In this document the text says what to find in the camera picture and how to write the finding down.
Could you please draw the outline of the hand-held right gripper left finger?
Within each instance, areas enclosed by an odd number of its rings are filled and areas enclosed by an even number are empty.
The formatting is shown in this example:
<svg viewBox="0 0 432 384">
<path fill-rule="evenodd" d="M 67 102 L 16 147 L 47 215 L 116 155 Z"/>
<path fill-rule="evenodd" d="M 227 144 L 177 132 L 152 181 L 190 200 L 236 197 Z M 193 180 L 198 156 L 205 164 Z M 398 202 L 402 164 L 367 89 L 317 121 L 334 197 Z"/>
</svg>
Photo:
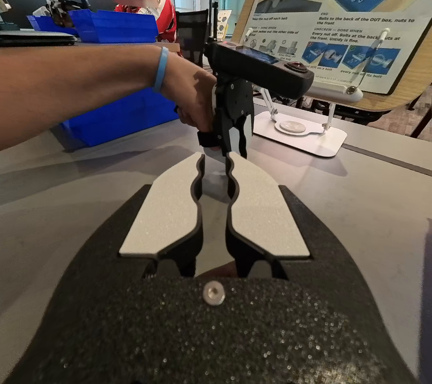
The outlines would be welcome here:
<svg viewBox="0 0 432 384">
<path fill-rule="evenodd" d="M 182 276 L 195 276 L 203 246 L 199 199 L 204 171 L 205 156 L 196 152 L 154 180 L 119 249 L 120 257 L 172 260 Z"/>
</svg>

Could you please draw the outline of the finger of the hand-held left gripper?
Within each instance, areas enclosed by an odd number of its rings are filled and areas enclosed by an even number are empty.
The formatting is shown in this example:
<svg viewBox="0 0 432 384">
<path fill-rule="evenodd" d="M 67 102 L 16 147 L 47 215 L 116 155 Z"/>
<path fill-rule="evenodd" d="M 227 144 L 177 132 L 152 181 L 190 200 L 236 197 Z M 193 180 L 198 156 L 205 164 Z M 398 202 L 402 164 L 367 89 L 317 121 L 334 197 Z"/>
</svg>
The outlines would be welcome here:
<svg viewBox="0 0 432 384">
<path fill-rule="evenodd" d="M 254 115 L 249 114 L 247 116 L 242 116 L 236 124 L 236 130 L 238 131 L 238 138 L 236 138 L 237 152 L 244 159 L 248 158 L 249 148 L 251 146 L 253 121 Z"/>
<path fill-rule="evenodd" d="M 219 146 L 221 148 L 222 157 L 225 158 L 230 152 L 240 153 L 239 141 L 241 126 L 240 118 L 232 120 L 228 117 L 220 117 L 219 119 Z"/>
</svg>

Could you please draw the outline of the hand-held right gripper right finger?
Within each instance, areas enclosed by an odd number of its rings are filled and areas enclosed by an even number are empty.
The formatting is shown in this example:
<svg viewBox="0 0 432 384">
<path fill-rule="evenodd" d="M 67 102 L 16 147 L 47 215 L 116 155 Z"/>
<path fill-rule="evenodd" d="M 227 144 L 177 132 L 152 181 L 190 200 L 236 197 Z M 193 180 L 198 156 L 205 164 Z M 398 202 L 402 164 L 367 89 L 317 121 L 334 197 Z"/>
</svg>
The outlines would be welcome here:
<svg viewBox="0 0 432 384">
<path fill-rule="evenodd" d="M 225 244 L 237 275 L 246 278 L 258 261 L 270 275 L 281 275 L 282 261 L 304 261 L 311 252 L 300 233 L 278 183 L 266 171 L 238 153 L 226 155 L 230 198 Z"/>
</svg>

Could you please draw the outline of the person's left forearm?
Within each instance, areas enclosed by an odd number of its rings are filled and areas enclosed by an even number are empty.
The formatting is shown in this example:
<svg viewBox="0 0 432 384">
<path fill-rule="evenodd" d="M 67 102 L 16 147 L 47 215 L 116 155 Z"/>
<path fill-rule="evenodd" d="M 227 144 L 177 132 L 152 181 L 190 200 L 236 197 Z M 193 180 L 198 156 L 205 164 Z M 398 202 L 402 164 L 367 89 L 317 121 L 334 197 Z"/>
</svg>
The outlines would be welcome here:
<svg viewBox="0 0 432 384">
<path fill-rule="evenodd" d="M 0 149 L 149 88 L 160 53 L 154 45 L 1 50 Z"/>
</svg>

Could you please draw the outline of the person's left hand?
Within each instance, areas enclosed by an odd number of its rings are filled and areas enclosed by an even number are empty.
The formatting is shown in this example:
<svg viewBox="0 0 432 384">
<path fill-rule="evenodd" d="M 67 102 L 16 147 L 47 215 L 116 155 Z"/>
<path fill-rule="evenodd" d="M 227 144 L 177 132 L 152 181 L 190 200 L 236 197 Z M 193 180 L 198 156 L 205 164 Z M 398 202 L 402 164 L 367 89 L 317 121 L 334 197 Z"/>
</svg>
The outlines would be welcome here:
<svg viewBox="0 0 432 384">
<path fill-rule="evenodd" d="M 182 123 L 200 132 L 213 131 L 212 92 L 216 78 L 208 71 L 170 52 L 161 93 L 175 102 Z"/>
</svg>

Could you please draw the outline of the small document stand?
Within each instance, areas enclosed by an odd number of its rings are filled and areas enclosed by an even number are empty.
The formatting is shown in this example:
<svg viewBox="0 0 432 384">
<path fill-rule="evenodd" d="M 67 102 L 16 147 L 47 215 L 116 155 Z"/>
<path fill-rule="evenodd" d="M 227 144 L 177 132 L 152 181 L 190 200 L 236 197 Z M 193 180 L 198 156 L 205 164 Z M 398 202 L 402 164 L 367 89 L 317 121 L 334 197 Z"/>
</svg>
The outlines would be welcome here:
<svg viewBox="0 0 432 384">
<path fill-rule="evenodd" d="M 216 21 L 216 37 L 222 40 L 227 35 L 232 9 L 219 10 Z"/>
</svg>

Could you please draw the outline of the black office chair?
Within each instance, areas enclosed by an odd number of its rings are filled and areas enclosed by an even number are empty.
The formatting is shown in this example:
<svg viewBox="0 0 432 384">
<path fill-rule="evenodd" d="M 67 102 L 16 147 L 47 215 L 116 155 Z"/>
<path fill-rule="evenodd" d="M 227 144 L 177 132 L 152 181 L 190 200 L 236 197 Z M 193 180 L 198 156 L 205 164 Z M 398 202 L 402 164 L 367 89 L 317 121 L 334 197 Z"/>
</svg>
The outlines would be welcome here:
<svg viewBox="0 0 432 384">
<path fill-rule="evenodd" d="M 177 43 L 183 58 L 203 67 L 203 52 L 207 41 L 209 10 L 176 11 Z"/>
</svg>

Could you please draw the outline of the wooden desk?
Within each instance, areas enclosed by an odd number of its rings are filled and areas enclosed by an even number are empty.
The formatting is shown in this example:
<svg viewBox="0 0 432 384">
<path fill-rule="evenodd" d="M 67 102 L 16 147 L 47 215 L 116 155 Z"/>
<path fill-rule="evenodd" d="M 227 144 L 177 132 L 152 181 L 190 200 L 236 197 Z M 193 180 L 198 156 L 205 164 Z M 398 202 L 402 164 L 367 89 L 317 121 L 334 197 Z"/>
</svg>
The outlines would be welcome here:
<svg viewBox="0 0 432 384">
<path fill-rule="evenodd" d="M 158 46 L 166 47 L 169 52 L 180 52 L 178 43 L 167 42 L 124 42 L 124 43 L 91 43 L 83 42 L 78 37 L 56 32 L 36 32 L 30 30 L 2 30 L 0 32 L 1 48 L 17 47 L 54 47 L 54 46 Z"/>
</svg>

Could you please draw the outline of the blue wristband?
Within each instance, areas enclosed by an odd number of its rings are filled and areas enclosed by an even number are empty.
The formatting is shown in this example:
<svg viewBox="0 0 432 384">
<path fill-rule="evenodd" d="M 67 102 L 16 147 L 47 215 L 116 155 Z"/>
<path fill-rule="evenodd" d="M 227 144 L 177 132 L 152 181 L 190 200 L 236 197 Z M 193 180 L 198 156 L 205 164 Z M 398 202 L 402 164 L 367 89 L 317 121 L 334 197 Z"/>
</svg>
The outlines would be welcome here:
<svg viewBox="0 0 432 384">
<path fill-rule="evenodd" d="M 160 93 L 162 89 L 163 81 L 165 79 L 165 70 L 167 66 L 168 56 L 169 56 L 169 50 L 166 46 L 163 46 L 161 48 L 158 67 L 156 70 L 154 84 L 152 87 L 155 93 Z"/>
</svg>

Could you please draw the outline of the small blue plastic bin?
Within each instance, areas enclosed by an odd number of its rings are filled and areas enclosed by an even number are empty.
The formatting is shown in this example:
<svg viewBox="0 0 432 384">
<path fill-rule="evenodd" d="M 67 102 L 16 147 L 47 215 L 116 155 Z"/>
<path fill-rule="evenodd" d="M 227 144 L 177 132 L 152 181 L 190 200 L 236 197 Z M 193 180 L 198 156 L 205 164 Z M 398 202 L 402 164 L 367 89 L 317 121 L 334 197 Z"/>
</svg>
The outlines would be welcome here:
<svg viewBox="0 0 432 384">
<path fill-rule="evenodd" d="M 60 25 L 57 25 L 51 18 L 51 16 L 27 15 L 26 17 L 35 31 L 60 32 L 79 37 L 78 32 L 75 28 L 62 27 Z"/>
</svg>

